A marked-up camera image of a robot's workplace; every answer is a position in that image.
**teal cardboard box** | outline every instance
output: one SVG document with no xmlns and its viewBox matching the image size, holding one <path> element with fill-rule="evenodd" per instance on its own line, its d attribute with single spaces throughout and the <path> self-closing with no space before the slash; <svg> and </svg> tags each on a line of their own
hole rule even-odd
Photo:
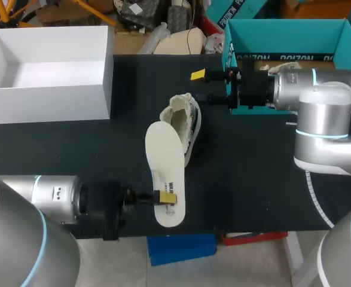
<svg viewBox="0 0 351 287">
<path fill-rule="evenodd" d="M 225 27 L 222 65 L 237 67 L 237 59 L 333 61 L 351 69 L 351 25 L 348 20 L 229 20 Z M 231 87 L 227 85 L 227 94 Z M 233 114 L 285 114 L 268 107 L 239 106 Z"/>
<path fill-rule="evenodd" d="M 267 0 L 213 0 L 206 15 L 220 28 L 229 19 L 252 19 Z"/>
</svg>

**white insole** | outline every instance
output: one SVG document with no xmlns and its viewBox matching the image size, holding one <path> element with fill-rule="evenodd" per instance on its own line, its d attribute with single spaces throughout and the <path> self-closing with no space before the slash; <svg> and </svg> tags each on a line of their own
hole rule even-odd
<svg viewBox="0 0 351 287">
<path fill-rule="evenodd" d="M 185 163 L 181 140 L 170 124 L 158 121 L 149 126 L 145 145 L 153 190 L 175 193 L 177 197 L 177 204 L 173 206 L 154 206 L 155 218 L 164 227 L 177 226 L 186 213 Z"/>
</svg>

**white box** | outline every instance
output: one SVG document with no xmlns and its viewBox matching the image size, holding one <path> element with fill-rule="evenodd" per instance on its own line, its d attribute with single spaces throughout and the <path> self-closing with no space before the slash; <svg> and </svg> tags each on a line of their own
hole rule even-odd
<svg viewBox="0 0 351 287">
<path fill-rule="evenodd" d="M 114 30 L 0 29 L 0 124 L 110 118 Z"/>
</svg>

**white sneaker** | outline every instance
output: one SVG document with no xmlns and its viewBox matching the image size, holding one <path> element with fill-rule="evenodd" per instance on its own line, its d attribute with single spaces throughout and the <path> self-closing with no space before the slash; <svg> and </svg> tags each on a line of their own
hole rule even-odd
<svg viewBox="0 0 351 287">
<path fill-rule="evenodd" d="M 159 119 L 170 124 L 178 134 L 183 146 L 186 167 L 202 123 L 202 114 L 197 101 L 190 93 L 178 94 L 170 99 L 170 105 L 161 112 Z"/>
</svg>

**black tabletop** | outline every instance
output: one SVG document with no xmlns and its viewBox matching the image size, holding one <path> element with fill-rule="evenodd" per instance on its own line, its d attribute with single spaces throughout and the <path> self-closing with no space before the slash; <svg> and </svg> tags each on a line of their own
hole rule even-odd
<svg viewBox="0 0 351 287">
<path fill-rule="evenodd" d="M 191 83 L 190 73 L 221 69 L 219 56 L 115 56 L 113 118 L 0 125 L 0 174 L 78 175 L 152 190 L 145 134 L 175 94 L 224 94 L 224 83 Z M 186 216 L 164 228 L 151 207 L 126 215 L 121 236 L 323 230 L 303 170 L 294 164 L 294 115 L 237 115 L 201 106 L 202 129 L 185 171 Z M 312 175 L 328 218 L 351 211 L 351 177 Z M 100 194 L 90 194 L 94 198 Z M 102 215 L 70 230 L 101 237 Z"/>
</svg>

